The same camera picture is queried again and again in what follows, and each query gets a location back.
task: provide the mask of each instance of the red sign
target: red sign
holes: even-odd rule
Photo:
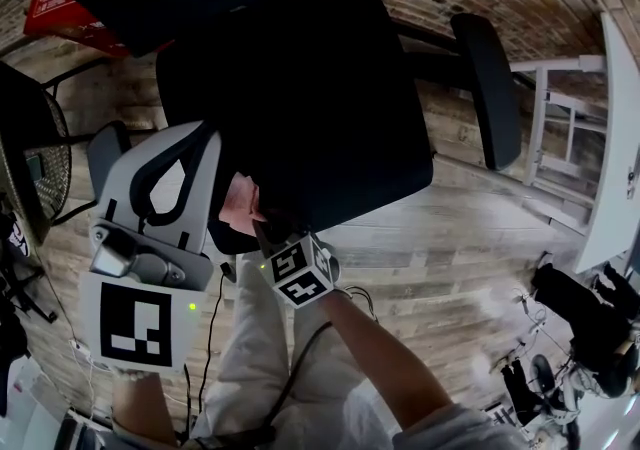
[[[60,36],[116,57],[129,55],[116,36],[75,0],[31,0],[24,33]]]

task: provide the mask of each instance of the office chair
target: office chair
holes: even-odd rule
[[[43,84],[0,63],[0,100],[5,108],[0,124],[0,196],[3,205],[18,212],[34,246],[44,242],[67,200],[70,146],[91,137],[69,135],[56,101],[58,84],[106,62],[87,62]]]
[[[258,249],[217,219],[237,171],[260,186],[263,213],[314,231],[429,185],[415,78],[471,90],[487,167],[520,153],[509,65],[478,16],[452,19],[453,55],[416,55],[381,0],[77,1],[138,55],[175,39],[158,55],[160,96],[170,125],[221,132],[209,229],[223,253]]]
[[[405,54],[381,0],[268,0],[222,15],[203,42],[158,55],[170,125],[219,128],[209,230],[226,254],[257,250],[218,221],[236,171],[260,187],[262,213],[321,231],[427,187],[431,150],[415,78],[473,93],[488,168],[520,154],[515,85],[488,20],[456,15],[459,55]]]

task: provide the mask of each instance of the black cable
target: black cable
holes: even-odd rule
[[[184,364],[184,378],[187,380],[187,426],[185,432],[187,433],[187,441],[189,440],[189,433],[191,432],[191,378],[189,377],[189,369],[187,364]]]
[[[282,408],[282,405],[284,404],[284,401],[287,399],[287,397],[289,396],[289,393],[291,392],[291,388],[293,388],[293,383],[295,382],[296,376],[298,375],[298,372],[300,371],[300,367],[302,366],[302,362],[304,361],[305,356],[309,352],[309,349],[311,348],[311,345],[313,345],[313,342],[315,342],[318,339],[318,337],[322,334],[323,331],[329,329],[332,326],[333,326],[333,324],[331,322],[325,322],[318,329],[316,329],[315,333],[313,333],[311,335],[311,338],[309,338],[309,341],[304,346],[304,349],[302,349],[302,352],[300,353],[300,357],[298,358],[298,361],[296,361],[296,364],[294,365],[293,369],[291,370],[291,374],[289,375],[289,379],[287,380],[287,383],[284,385],[282,393],[280,393],[280,397],[278,397],[278,400],[273,405],[273,407],[271,408],[271,411],[269,411],[269,414],[265,418],[264,424],[263,424],[264,427],[268,427],[269,425],[271,425],[271,422],[273,421],[273,419],[280,412],[280,409]]]
[[[202,392],[204,391],[204,385],[207,382],[207,371],[209,370],[209,363],[211,362],[211,334],[213,333],[213,321],[216,318],[216,313],[218,313],[218,305],[220,304],[220,300],[222,299],[222,282],[223,281],[224,281],[224,274],[220,276],[220,293],[218,294],[216,307],[213,309],[213,316],[211,317],[211,322],[209,323],[209,343],[207,344],[207,364],[204,367],[204,376],[202,377],[202,385],[200,386],[200,393],[198,393],[198,409],[200,413],[202,412]]]
[[[573,359],[573,358],[572,358],[571,356],[569,356],[569,359],[567,359],[567,360],[565,361],[564,365],[562,365],[562,366],[560,367],[560,369],[556,372],[556,375],[555,375],[555,377],[554,377],[554,379],[555,379],[555,380],[557,380],[557,379],[558,379],[558,376],[559,376],[562,372],[564,372],[564,371],[569,367],[569,363],[571,362],[571,360],[572,360],[572,359]]]
[[[69,324],[69,328],[71,329],[71,334],[73,335],[73,339],[77,344],[78,338],[76,337],[76,332],[73,330],[73,324],[71,323],[71,319],[69,318],[69,315],[67,315],[67,310],[64,309],[64,306],[62,305],[62,301],[60,301],[60,297],[58,297],[58,294],[56,293],[56,289],[53,288],[53,283],[51,283],[51,279],[49,278],[49,273],[44,269],[44,261],[42,261],[42,258],[40,258],[40,255],[38,254],[37,251],[36,251],[36,256],[38,257],[38,260],[40,260],[40,263],[42,264],[44,277],[47,278],[47,283],[49,283],[49,288],[51,288],[51,291],[53,292],[53,296],[56,298],[56,301],[58,301],[58,306],[60,306],[60,311],[62,311],[64,318],[67,319],[67,324]]]
[[[522,356],[526,356],[526,357],[527,357],[527,359],[528,359],[529,361],[531,361],[531,358],[529,357],[529,354],[527,354],[527,352],[529,352],[531,349],[533,349],[533,348],[535,347],[536,342],[538,341],[538,335],[539,335],[539,334],[540,334],[540,333],[536,333],[536,334],[534,334],[534,335],[533,335],[533,341],[531,341],[531,343],[529,344],[529,348],[528,348],[528,349],[527,349],[527,344],[523,342],[523,343],[520,343],[520,344],[518,345],[518,347],[516,347],[516,348],[513,350],[513,352],[517,352],[517,351],[520,349],[520,347],[522,347],[522,350],[520,351],[520,354],[518,354],[518,355],[516,356],[516,359],[520,359]]]
[[[100,66],[102,64],[109,64],[110,60],[111,59],[109,57],[99,57],[98,59],[86,62],[84,64],[81,64],[80,66],[76,66],[69,71],[65,71],[64,73],[61,73],[60,75],[57,75],[52,79],[43,82],[42,84],[40,84],[40,86],[42,87],[42,89],[49,89],[50,87],[56,86],[60,82],[67,80],[68,78],[71,78],[79,73],[82,73],[83,71],[90,70],[91,68],[95,68],[96,66]]]
[[[549,338],[549,340],[551,340],[553,343],[556,344],[556,347],[558,347],[562,352],[564,352],[564,354],[567,357],[571,357],[571,354],[569,354],[566,350],[564,350],[564,348],[562,347],[562,345],[560,345],[549,333],[547,333],[544,329],[542,329],[542,326],[540,325],[540,322],[532,319],[528,314],[526,314],[527,317],[529,317],[529,320],[531,320],[531,322],[533,322],[536,326],[538,326],[538,329],[540,329],[540,331],[542,331],[547,338]]]
[[[84,205],[81,205],[81,206],[79,206],[77,208],[74,208],[70,212],[67,212],[66,214],[61,215],[60,217],[55,219],[51,223],[51,226],[59,226],[60,224],[64,224],[65,222],[67,222],[69,219],[72,219],[76,215],[81,214],[82,212],[84,212],[86,210],[89,210],[90,208],[93,208],[94,206],[97,206],[97,204],[98,204],[98,202],[94,199],[93,201],[89,201],[88,203],[85,203]]]
[[[378,324],[380,323],[380,321],[378,320],[378,317],[376,316],[376,313],[375,313],[375,309],[374,309],[374,306],[373,306],[373,299],[371,298],[371,294],[369,292],[367,292],[367,290],[365,290],[361,286],[357,286],[357,285],[347,286],[347,287],[344,288],[344,290],[349,295],[351,295],[352,297],[354,295],[359,295],[361,297],[364,297],[365,300],[367,301],[368,306],[369,306],[369,313],[371,313],[371,317]]]

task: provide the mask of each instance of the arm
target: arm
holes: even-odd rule
[[[637,361],[638,351],[634,347],[629,348],[624,356],[616,356],[611,366],[594,375],[602,391],[611,398],[624,395],[629,378],[635,375]]]
[[[452,404],[425,364],[346,296],[332,292],[318,302],[402,429]]]
[[[618,303],[612,304],[616,306],[616,309],[622,310],[628,319],[635,319],[640,311],[640,295],[638,295],[638,292],[609,263],[604,266],[604,274],[616,289]]]
[[[635,340],[630,340],[630,339],[625,340],[624,342],[622,342],[620,347],[618,347],[616,350],[613,351],[613,354],[618,358],[620,358],[624,356],[627,353],[627,351],[631,348],[631,346],[634,344],[635,344]]]
[[[178,447],[158,374],[135,382],[114,378],[113,419],[136,436]]]

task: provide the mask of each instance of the black chair leg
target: black chair leg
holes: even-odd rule
[[[93,61],[89,61],[73,69],[70,69],[69,71],[62,73],[57,77],[53,77],[51,80],[48,80],[47,82],[40,85],[42,86],[42,89],[49,89],[50,87],[53,87],[53,97],[55,98],[56,94],[58,93],[58,84],[60,82],[62,82],[63,80],[67,80],[68,78],[71,78],[77,75],[78,73],[82,73],[83,71],[87,71],[87,70],[90,70],[91,68],[95,68],[96,66],[108,64],[109,61],[110,59],[108,57],[100,57],[98,59],[94,59]]]
[[[53,324],[57,319],[58,315],[52,311],[49,314],[46,314],[40,306],[24,291],[24,288],[35,281],[36,279],[43,276],[42,272],[36,272],[34,275],[29,276],[26,279],[18,280],[13,271],[13,264],[7,264],[6,261],[2,266],[2,276],[4,280],[7,282],[9,286],[9,292],[6,295],[7,299],[11,297],[16,297],[18,302],[20,303],[20,307],[26,313],[29,310],[33,310],[35,313],[40,315],[44,320],[46,320],[49,324]]]
[[[405,58],[413,78],[467,91],[472,89],[473,78],[460,56],[411,52],[405,54]]]

